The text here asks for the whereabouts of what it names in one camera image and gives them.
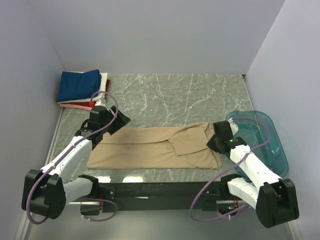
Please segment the teal plastic bin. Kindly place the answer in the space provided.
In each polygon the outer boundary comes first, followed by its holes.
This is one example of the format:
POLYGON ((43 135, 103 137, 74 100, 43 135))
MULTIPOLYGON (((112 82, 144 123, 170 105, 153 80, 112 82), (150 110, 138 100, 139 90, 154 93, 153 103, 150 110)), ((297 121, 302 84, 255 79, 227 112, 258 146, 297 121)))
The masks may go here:
POLYGON ((254 154, 275 174, 284 178, 289 171, 289 164, 271 118, 257 110, 232 111, 225 119, 232 120, 238 126, 235 137, 241 137, 250 147, 263 144, 270 136, 270 141, 255 149, 254 154))

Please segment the beige t shirt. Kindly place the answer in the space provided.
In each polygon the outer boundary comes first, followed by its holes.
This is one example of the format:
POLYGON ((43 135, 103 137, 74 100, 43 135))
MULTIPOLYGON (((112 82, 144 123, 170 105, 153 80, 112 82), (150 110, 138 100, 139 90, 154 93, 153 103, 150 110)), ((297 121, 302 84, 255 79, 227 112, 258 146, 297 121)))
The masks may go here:
POLYGON ((207 143, 214 130, 201 122, 175 127, 124 127, 104 134, 90 153, 95 170, 219 169, 220 155, 207 143))

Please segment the folded pink t shirt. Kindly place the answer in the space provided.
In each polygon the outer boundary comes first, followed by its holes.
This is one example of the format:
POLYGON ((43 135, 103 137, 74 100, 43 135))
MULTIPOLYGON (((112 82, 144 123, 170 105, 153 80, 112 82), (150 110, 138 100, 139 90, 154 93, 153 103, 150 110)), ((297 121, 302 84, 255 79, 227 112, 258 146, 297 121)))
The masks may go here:
POLYGON ((92 110, 92 108, 90 106, 82 106, 82 105, 78 105, 78 104, 61 103, 59 106, 62 108, 80 109, 80 110, 85 110, 85 111, 92 110))

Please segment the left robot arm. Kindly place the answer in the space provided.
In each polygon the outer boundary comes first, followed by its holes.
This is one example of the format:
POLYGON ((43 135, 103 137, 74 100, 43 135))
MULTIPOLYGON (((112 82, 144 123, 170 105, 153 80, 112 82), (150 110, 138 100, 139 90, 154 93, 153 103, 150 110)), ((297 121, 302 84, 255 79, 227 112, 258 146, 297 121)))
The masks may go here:
POLYGON ((21 208, 29 220, 37 224, 31 214, 54 220, 70 202, 79 198, 96 200, 100 195, 100 183, 96 177, 82 174, 69 181, 70 175, 102 141, 105 133, 112 135, 130 121, 114 105, 111 109, 93 107, 67 147, 40 170, 31 169, 25 175, 21 208))

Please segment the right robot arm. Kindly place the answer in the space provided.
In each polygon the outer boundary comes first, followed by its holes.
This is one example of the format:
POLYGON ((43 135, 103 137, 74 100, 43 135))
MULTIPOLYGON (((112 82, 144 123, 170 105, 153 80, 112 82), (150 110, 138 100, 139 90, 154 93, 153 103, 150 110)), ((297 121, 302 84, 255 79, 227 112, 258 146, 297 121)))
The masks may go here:
POLYGON ((271 228, 296 220, 300 216, 295 184, 270 170, 241 137, 235 137, 237 125, 232 120, 213 123, 214 134, 207 146, 226 155, 246 174, 248 181, 238 174, 220 180, 219 193, 230 200, 242 199, 255 209, 261 224, 271 228))

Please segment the black base beam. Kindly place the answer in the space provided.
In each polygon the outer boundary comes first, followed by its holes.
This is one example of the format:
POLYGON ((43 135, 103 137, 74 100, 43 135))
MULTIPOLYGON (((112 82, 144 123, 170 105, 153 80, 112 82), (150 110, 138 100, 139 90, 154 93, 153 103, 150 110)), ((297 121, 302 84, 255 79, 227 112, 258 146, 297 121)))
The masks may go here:
MULTIPOLYGON (((205 182, 132 182, 101 183, 94 196, 80 197, 80 211, 85 216, 119 211, 188 210, 205 182)), ((195 210, 227 213, 234 209, 238 197, 225 182, 215 181, 206 187, 194 205, 195 210)))

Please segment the folded blue t shirt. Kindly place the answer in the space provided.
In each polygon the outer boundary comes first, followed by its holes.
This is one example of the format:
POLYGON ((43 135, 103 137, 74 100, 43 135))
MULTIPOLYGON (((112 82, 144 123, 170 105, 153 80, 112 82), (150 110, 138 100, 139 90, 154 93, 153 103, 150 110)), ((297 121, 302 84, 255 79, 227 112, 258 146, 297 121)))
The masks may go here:
POLYGON ((67 102, 90 98, 98 92, 102 76, 98 69, 87 72, 63 71, 56 102, 67 102))

